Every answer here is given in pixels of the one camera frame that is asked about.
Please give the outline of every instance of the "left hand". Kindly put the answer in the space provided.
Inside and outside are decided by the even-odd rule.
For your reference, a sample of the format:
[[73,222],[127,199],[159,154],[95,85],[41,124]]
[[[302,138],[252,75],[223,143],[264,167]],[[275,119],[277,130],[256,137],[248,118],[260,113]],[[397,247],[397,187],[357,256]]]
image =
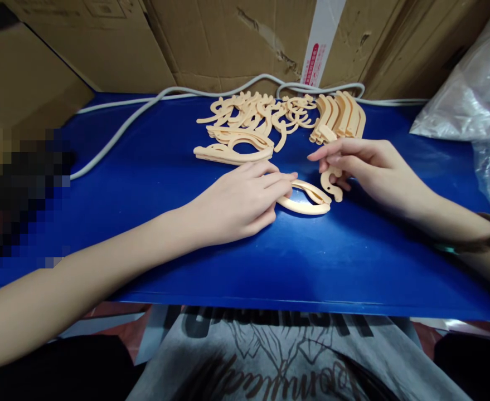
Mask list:
[[281,173],[266,160],[245,163],[177,209],[177,224],[194,235],[197,247],[253,236],[275,221],[276,200],[291,196],[297,176]]

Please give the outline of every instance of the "brown cardboard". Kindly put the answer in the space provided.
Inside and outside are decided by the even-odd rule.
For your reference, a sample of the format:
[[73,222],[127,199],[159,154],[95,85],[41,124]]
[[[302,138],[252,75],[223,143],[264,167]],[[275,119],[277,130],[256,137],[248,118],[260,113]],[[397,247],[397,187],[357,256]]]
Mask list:
[[96,91],[175,85],[139,0],[5,0]]
[[403,0],[346,1],[321,87],[361,82],[403,3]]
[[362,81],[368,99],[432,97],[479,36],[490,0],[403,1]]
[[[264,72],[300,80],[315,1],[145,0],[158,43],[179,85],[234,89]],[[277,85],[251,90],[272,94]]]
[[21,23],[0,31],[0,173],[12,152],[34,151],[93,97]]
[[[315,1],[144,1],[178,84],[219,92],[263,72],[300,80]],[[490,0],[347,0],[321,86],[363,82],[366,98],[430,97],[489,16]]]

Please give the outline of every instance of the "finger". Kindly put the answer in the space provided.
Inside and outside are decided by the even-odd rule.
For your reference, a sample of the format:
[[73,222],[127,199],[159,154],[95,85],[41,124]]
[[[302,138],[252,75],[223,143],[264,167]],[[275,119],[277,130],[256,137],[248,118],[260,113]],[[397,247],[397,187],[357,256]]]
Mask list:
[[351,185],[347,181],[345,181],[345,179],[343,179],[343,178],[340,178],[338,180],[338,182],[336,183],[336,185],[338,187],[346,190],[347,192],[349,192],[352,189]]
[[237,167],[236,169],[234,169],[234,171],[237,173],[238,172],[245,172],[248,169],[250,169],[253,165],[254,165],[254,163],[252,163],[252,162],[246,162],[246,163],[243,163],[242,165],[240,165],[239,167]]
[[336,153],[356,154],[362,151],[377,151],[379,141],[359,138],[340,138],[327,145],[321,146],[314,153],[308,155],[308,160],[316,162],[324,157]]
[[356,177],[356,179],[361,179],[369,174],[372,174],[374,169],[378,167],[374,167],[371,164],[367,164],[362,159],[356,156],[329,156],[327,158],[327,162],[330,165],[340,168],[344,171],[347,171],[349,174],[352,174]]
[[254,163],[247,171],[246,175],[250,177],[261,177],[267,173],[277,173],[280,170],[273,163],[267,160],[262,160],[260,162]]
[[319,160],[319,174],[323,174],[328,169],[328,163],[325,158]]
[[292,190],[291,182],[280,180],[265,189],[265,201],[267,204],[275,202],[278,198],[287,195]]
[[299,175],[297,173],[284,174],[284,173],[270,173],[266,174],[260,178],[258,178],[258,182],[260,183],[262,188],[267,188],[273,185],[275,182],[280,181],[281,179],[285,179],[287,181],[296,180]]
[[248,236],[253,236],[259,233],[262,229],[272,224],[276,220],[276,213],[274,207],[276,202],[271,204],[269,208],[260,214],[252,223],[250,223],[246,228],[246,234]]

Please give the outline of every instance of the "pixelated area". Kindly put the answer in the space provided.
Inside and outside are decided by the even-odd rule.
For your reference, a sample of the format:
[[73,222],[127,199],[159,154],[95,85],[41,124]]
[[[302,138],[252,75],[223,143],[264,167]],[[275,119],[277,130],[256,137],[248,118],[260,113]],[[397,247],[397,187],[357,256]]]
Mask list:
[[[43,223],[61,209],[73,162],[60,130],[0,131],[0,267],[1,258],[22,256],[31,245],[28,234],[42,234]],[[53,267],[65,255],[45,256],[35,267]]]

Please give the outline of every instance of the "gray t-shirt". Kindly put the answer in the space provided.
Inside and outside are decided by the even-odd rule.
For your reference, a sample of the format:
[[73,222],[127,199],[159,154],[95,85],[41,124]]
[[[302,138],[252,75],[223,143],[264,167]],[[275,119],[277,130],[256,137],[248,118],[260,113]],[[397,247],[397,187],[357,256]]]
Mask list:
[[128,401],[468,400],[381,316],[187,308]]

